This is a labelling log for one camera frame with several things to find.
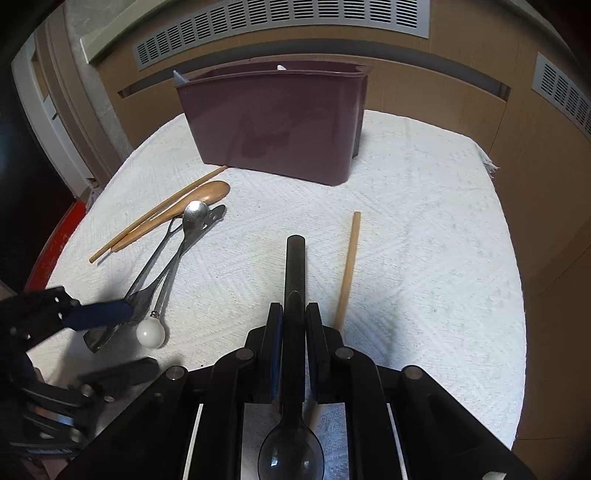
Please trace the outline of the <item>black shovel shaped spoon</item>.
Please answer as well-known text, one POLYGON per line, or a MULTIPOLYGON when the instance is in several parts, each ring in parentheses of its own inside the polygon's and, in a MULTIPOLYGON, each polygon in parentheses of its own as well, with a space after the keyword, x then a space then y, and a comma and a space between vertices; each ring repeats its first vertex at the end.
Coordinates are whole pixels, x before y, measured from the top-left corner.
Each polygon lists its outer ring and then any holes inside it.
MULTIPOLYGON (((140 288, 142 287, 143 283, 145 282, 150 270, 152 269, 153 265, 155 264, 156 260, 160 256, 160 253, 166 246, 168 240, 176 234, 179 230, 182 229, 182 225, 178 224, 174 227, 175 222, 179 219, 179 216, 173 217, 170 222, 168 223, 168 227, 163 239, 160 241, 154 252, 149 257, 148 261, 135 278, 129 290, 127 291, 126 295, 124 296, 124 300, 132 307, 132 313, 129 320, 125 320, 123 325, 126 323, 131 323, 137 317, 135 313, 135 307, 138 301, 135 299, 140 288)), ((98 352, 103 345, 105 345, 117 332, 117 330, 121 327, 121 324, 110 326, 110 327, 99 327, 88 330, 84 336, 83 340, 85 342, 86 347, 92 352, 98 352)))

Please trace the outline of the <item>wooden chopstick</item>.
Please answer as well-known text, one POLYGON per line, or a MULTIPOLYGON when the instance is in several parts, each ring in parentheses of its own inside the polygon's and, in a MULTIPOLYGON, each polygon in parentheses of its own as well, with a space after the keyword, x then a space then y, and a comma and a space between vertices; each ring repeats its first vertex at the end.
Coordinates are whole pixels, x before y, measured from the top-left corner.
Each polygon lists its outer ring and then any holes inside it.
POLYGON ((349 305, 349 295, 351 295, 353 283, 353 271, 355 271, 356 252, 358 251, 359 237, 361 230, 362 213, 356 211, 353 214, 351 234, 349 234, 348 253, 346 253, 346 264, 344 275, 342 276, 341 292, 339 292, 339 302, 337 312, 335 312, 334 327, 342 330, 345 324, 346 311, 349 305))
POLYGON ((212 179, 225 170, 228 170, 228 166, 218 167, 162 200, 110 239, 88 262, 94 263, 108 251, 117 252, 125 248, 165 220, 178 215, 190 201, 200 200, 211 205, 224 198, 228 195, 229 187, 217 186, 217 181, 212 179))

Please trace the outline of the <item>small grey vent grille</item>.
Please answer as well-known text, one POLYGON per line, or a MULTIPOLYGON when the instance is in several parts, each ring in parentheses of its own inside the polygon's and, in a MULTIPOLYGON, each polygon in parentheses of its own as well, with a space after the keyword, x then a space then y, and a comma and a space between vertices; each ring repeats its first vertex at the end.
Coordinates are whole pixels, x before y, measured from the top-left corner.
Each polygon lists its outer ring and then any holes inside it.
POLYGON ((537 54, 532 89, 564 114, 587 139, 590 139, 590 99, 562 70, 541 53, 537 54))

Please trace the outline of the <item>wooden spoon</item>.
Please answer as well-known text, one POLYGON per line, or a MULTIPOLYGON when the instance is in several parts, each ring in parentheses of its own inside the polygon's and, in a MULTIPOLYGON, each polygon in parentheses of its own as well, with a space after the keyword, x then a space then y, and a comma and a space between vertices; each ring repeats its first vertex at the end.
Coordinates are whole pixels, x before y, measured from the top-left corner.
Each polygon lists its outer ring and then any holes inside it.
POLYGON ((162 213, 159 213, 154 218, 142 223, 125 235, 111 247, 111 251, 118 252, 151 232, 159 225, 175 217, 181 216, 190 202, 200 201, 207 204, 207 206, 211 206, 212 204, 221 201, 221 199, 228 195, 229 191, 230 186, 224 181, 211 181, 197 187, 197 189, 194 189, 170 207, 166 208, 162 213))

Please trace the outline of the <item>white textured table cloth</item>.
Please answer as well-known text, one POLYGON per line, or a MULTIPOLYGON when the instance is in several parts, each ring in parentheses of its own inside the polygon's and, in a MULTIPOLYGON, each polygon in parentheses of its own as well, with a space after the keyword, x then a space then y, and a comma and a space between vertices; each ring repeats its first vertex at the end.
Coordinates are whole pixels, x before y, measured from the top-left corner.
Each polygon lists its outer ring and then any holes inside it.
MULTIPOLYGON (((287 238, 305 239, 305 300, 334 328, 353 214, 362 213, 342 342, 379 366, 425 370, 511 451, 525 391, 525 314, 507 222, 472 140, 367 112, 345 184, 327 187, 228 169, 226 213, 182 257, 167 301, 164 373, 214 365, 283 307, 287 238)), ((245 406, 242 469, 280 422, 280 359, 270 404, 245 406)), ((304 423, 325 478, 349 477, 344 404, 311 392, 305 328, 304 423)))

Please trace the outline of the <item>steel spoon white ball end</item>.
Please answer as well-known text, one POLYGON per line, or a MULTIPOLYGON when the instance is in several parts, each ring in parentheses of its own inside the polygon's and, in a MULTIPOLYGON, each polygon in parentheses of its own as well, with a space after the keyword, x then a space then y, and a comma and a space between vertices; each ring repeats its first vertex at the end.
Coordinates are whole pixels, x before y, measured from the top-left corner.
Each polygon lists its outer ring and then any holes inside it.
POLYGON ((164 301, 171 290, 181 255, 201 232, 208 213, 209 207, 202 201, 191 201, 186 205, 182 215, 183 239, 175 254, 158 276, 134 297, 136 301, 134 312, 140 319, 135 333, 139 344, 143 347, 159 348, 165 340, 166 333, 160 320, 164 301))

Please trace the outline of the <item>long grey vent grille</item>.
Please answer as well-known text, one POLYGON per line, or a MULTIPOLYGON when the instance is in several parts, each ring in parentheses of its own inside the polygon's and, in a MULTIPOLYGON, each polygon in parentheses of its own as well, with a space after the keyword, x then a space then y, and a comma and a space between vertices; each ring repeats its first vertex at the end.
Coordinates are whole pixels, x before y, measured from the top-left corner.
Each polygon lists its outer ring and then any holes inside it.
POLYGON ((358 26, 430 35, 431 3, 425 0, 246 0, 201 8, 132 47, 139 70, 213 41, 277 28, 358 26))

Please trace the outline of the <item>light blue plastic spoon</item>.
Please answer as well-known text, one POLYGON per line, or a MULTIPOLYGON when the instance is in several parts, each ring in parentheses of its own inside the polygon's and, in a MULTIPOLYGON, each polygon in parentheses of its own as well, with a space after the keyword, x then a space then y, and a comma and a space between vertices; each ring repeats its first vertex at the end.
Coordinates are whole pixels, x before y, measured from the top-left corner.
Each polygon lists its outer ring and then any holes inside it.
POLYGON ((176 70, 173 70, 172 71, 172 74, 173 74, 173 79, 174 79, 174 82, 175 82, 175 85, 176 86, 178 86, 178 85, 184 85, 184 84, 187 84, 189 82, 189 80, 185 76, 183 76, 182 74, 180 74, 176 70))

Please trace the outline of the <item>maroon plastic utensil holder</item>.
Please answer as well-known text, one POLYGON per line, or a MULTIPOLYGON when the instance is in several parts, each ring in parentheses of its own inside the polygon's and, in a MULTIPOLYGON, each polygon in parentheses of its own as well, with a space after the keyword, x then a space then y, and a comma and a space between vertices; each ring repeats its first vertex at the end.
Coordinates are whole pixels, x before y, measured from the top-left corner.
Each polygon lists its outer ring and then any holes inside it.
POLYGON ((356 63, 256 60, 175 89, 204 163, 338 186, 359 153, 369 74, 356 63))

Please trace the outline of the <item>long black handled spoon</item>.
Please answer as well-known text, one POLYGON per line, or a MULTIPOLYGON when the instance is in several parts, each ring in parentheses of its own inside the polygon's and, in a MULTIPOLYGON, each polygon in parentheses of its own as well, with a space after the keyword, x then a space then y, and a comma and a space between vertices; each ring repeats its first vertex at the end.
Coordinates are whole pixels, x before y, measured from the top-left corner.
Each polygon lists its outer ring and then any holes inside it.
POLYGON ((287 238, 286 282, 281 324, 280 422, 266 435, 257 459, 260 479, 322 479, 322 445, 304 423, 305 239, 287 238))

